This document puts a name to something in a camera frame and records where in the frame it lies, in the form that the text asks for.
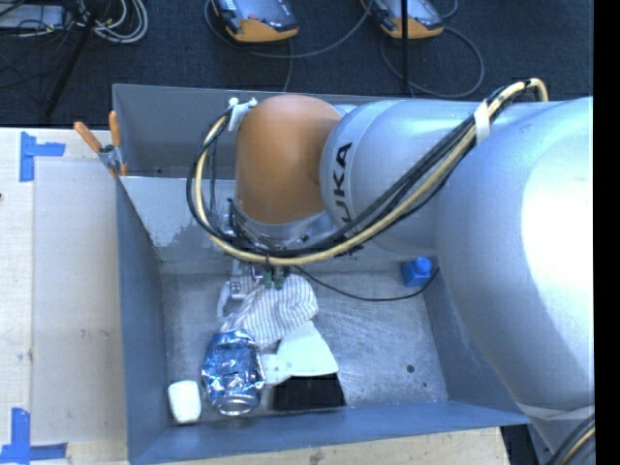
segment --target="orange clip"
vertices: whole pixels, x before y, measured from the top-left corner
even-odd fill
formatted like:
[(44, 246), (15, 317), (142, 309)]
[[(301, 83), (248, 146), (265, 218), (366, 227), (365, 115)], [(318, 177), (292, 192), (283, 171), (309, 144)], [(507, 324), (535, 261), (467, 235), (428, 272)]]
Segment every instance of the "orange clip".
[[(109, 131), (112, 135), (112, 145), (114, 147), (120, 146), (121, 137), (120, 137), (120, 129), (118, 127), (118, 118), (116, 116), (116, 112), (112, 110), (108, 116), (109, 123)], [(104, 153), (110, 149), (110, 147), (104, 148), (101, 142), (95, 137), (93, 132), (88, 129), (88, 127), (80, 121), (74, 123), (74, 129), (77, 133), (86, 141), (86, 144), (90, 146), (90, 149), (93, 150), (98, 155)], [(116, 169), (114, 167), (108, 167), (109, 173), (112, 177), (116, 177)], [(127, 175), (127, 163), (124, 163), (120, 167), (120, 175)]]

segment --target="bin floor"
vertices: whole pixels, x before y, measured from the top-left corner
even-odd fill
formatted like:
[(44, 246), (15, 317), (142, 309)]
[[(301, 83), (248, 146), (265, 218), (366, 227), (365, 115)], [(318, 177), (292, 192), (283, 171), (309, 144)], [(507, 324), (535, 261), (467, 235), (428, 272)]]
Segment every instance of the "bin floor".
[[(402, 286), (397, 268), (394, 272), (312, 273), (327, 284), (365, 297), (414, 291)], [(217, 298), (227, 279), (223, 274), (163, 274), (170, 382), (200, 382), (206, 346), (219, 327)], [(319, 302), (313, 321), (338, 362), (338, 379), (348, 406), (448, 399), (422, 294), (370, 302), (310, 283)], [(210, 406), (203, 387), (201, 390), (201, 419), (225, 419)], [(261, 406), (248, 417), (275, 414), (269, 402), (267, 388)]]

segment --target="blue object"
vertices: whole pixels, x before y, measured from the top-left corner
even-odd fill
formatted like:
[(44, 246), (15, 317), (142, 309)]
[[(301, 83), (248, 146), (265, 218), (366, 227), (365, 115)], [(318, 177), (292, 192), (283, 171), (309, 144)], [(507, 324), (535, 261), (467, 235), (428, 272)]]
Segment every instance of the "blue object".
[(30, 414), (20, 408), (12, 409), (11, 443), (0, 450), (0, 463), (29, 465), (31, 460), (55, 460), (65, 457), (67, 443), (50, 446), (30, 446)]
[(401, 268), (405, 286), (407, 288), (420, 288), (430, 279), (432, 269), (433, 263), (426, 257), (418, 257), (405, 263)]
[(34, 180), (35, 157), (62, 157), (64, 153), (65, 145), (63, 143), (37, 144), (36, 137), (22, 131), (19, 182)]
[(261, 355), (244, 329), (218, 332), (211, 338), (201, 375), (209, 401), (222, 415), (247, 414), (261, 403)]

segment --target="striped cloth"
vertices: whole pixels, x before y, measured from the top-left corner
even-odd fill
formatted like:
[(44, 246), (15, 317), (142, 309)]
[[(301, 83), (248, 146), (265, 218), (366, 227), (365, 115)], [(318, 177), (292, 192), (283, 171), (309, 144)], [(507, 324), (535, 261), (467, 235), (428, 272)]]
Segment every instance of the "striped cloth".
[(317, 297), (303, 277), (289, 275), (281, 290), (264, 285), (249, 293), (239, 309), (230, 314), (220, 331), (243, 328), (260, 348), (282, 339), (319, 312)]

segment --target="gray bin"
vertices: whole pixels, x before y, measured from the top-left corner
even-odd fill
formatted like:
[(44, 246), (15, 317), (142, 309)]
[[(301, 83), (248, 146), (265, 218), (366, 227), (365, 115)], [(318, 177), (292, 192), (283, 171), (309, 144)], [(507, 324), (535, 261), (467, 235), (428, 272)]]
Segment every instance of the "gray bin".
[[(191, 460), (527, 423), (459, 320), (441, 274), (423, 294), (385, 303), (351, 299), (313, 283), (320, 307), (315, 324), (338, 361), (347, 406), (283, 414), (262, 404), (247, 416), (224, 418), (204, 397), (198, 423), (175, 423), (167, 388), (178, 380), (200, 380), (207, 343), (218, 327), (217, 297), (232, 266), (194, 222), (185, 178), (201, 134), (230, 97), (261, 100), (273, 94), (113, 86), (130, 170), (116, 186), (130, 461)], [(317, 96), (334, 105), (377, 100)], [(233, 147), (230, 132), (218, 144), (219, 202), (233, 194)], [(369, 243), (351, 256), (306, 268), (352, 293), (392, 296), (412, 291), (403, 286), (402, 262)]]

